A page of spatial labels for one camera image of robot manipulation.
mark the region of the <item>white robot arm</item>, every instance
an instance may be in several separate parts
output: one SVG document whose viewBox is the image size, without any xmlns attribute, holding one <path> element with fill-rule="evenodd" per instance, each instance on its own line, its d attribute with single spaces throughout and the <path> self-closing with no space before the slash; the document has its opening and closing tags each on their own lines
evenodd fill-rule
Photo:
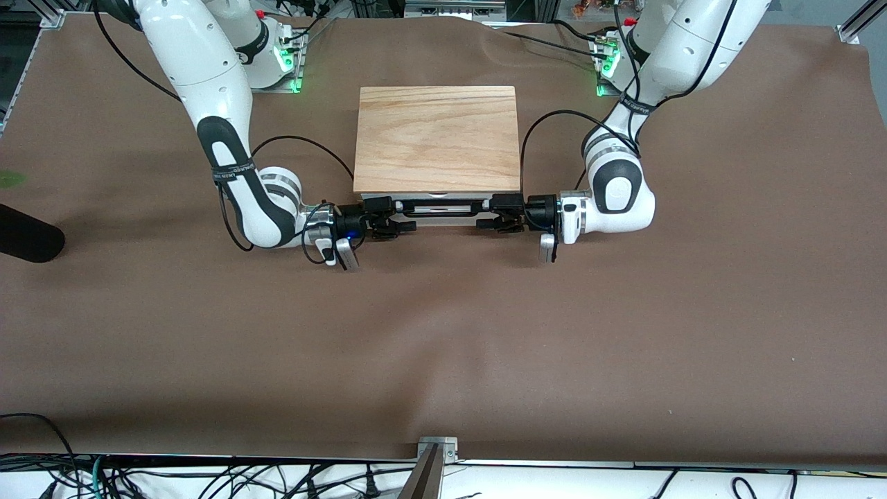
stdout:
<svg viewBox="0 0 887 499">
<path fill-rule="evenodd" d="M 637 25 L 619 27 L 590 43 L 612 55 L 596 60 L 603 83 L 620 95 L 604 121 L 585 138 L 588 190 L 561 193 L 561 238 L 621 233 L 650 225 L 655 197 L 644 179 L 636 139 L 663 102 L 705 88 L 730 66 L 764 16 L 769 0 L 648 1 Z M 631 54 L 637 63 L 637 78 Z"/>
<path fill-rule="evenodd" d="M 260 19 L 248 0 L 104 0 L 115 18 L 145 32 L 154 56 L 188 112 L 213 181 L 231 201 L 243 235 L 260 248 L 315 244 L 336 264 L 326 225 L 306 230 L 302 186 L 289 170 L 256 170 L 249 148 L 251 88 L 292 68 L 279 56 L 289 27 Z M 329 219 L 316 210 L 312 219 Z"/>
</svg>

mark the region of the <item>wood grain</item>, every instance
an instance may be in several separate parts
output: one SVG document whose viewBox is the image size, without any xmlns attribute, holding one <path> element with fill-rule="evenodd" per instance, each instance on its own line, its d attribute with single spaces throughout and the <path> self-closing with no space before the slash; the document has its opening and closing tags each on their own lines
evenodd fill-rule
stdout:
<svg viewBox="0 0 887 499">
<path fill-rule="evenodd" d="M 518 190 L 514 87 L 360 89 L 356 193 Z"/>
</svg>

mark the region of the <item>white surface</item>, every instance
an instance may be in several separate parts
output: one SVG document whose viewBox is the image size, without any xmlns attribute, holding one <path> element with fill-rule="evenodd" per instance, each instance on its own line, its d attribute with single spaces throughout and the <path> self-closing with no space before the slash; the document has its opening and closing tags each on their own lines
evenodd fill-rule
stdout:
<svg viewBox="0 0 887 499">
<path fill-rule="evenodd" d="M 375 470 L 395 469 L 407 464 L 375 465 Z M 283 467 L 287 484 L 292 487 L 308 470 L 308 466 Z M 336 481 L 362 475 L 362 464 L 336 465 L 318 475 L 315 483 Z M 221 472 L 223 467 L 178 468 L 163 471 L 179 472 Z M 602 470 L 582 468 L 545 468 L 526 466 L 464 466 L 453 464 L 444 469 L 442 499 L 457 499 L 481 493 L 478 499 L 517 499 L 517 498 L 583 498 L 583 499 L 648 499 L 654 495 L 668 477 L 669 471 L 645 470 Z M 408 473 L 377 475 L 376 485 L 380 491 L 401 487 Z M 731 473 L 722 471 L 681 471 L 672 481 L 664 499 L 682 498 L 732 498 L 730 480 L 744 477 L 761 499 L 782 499 L 789 497 L 791 477 L 760 473 Z M 275 486 L 281 485 L 280 476 L 269 470 L 262 476 L 263 481 Z M 134 480 L 143 489 L 147 499 L 197 499 L 200 491 L 211 479 L 164 479 L 138 476 Z M 0 473 L 0 499 L 31 499 L 38 497 L 49 485 L 51 479 L 44 471 Z M 358 479 L 352 484 L 358 490 L 365 489 L 365 480 Z M 67 497 L 70 489 L 58 489 L 55 497 Z M 218 497 L 228 497 L 230 487 L 224 487 Z M 240 499 L 271 499 L 270 490 L 261 487 L 243 488 L 237 497 Z M 337 487 L 322 494 L 324 499 L 356 497 L 357 492 L 347 487 Z M 887 497 L 887 479 L 866 479 L 851 477 L 826 477 L 800 475 L 797 479 L 796 499 L 884 499 Z"/>
</svg>

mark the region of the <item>table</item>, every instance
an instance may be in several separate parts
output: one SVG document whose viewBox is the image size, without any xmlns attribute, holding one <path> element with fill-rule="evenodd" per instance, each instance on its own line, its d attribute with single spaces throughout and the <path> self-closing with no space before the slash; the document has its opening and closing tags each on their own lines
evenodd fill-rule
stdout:
<svg viewBox="0 0 887 499">
<path fill-rule="evenodd" d="M 452 18 L 337 20 L 309 50 L 301 93 L 255 96 L 254 143 L 297 133 L 351 162 L 362 86 L 513 85 L 521 134 L 613 105 L 582 56 Z M 588 130 L 534 132 L 527 194 L 572 187 Z M 465 458 L 884 464 L 885 139 L 864 48 L 762 26 L 641 133 L 649 229 L 538 266 L 537 234 L 423 228 L 345 274 L 238 251 L 184 110 L 70 15 L 0 140 L 28 177 L 4 203 L 69 240 L 46 265 L 0 259 L 0 400 L 79 452 L 408 457 L 451 435 Z M 356 199 L 307 145 L 256 159 L 307 202 Z M 21 424 L 0 451 L 59 450 Z"/>
</svg>

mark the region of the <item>black pipe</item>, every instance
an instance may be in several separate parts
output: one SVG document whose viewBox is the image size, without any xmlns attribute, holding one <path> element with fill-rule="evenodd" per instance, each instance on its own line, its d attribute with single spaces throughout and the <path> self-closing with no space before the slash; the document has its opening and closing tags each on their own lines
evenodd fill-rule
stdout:
<svg viewBox="0 0 887 499">
<path fill-rule="evenodd" d="M 65 233 L 21 211 L 0 204 L 0 253 L 41 264 L 65 247 Z"/>
</svg>

